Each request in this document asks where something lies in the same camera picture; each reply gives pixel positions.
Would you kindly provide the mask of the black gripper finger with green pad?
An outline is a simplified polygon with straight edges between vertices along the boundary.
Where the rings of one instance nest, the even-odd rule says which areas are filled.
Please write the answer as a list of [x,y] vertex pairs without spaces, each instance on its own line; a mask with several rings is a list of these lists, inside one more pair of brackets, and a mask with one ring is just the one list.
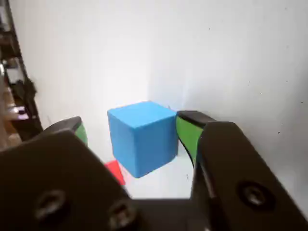
[[307,230],[302,212],[235,123],[183,110],[176,131],[194,168],[191,199],[207,230]]
[[71,131],[0,153],[3,231],[135,231],[131,199],[98,157]]

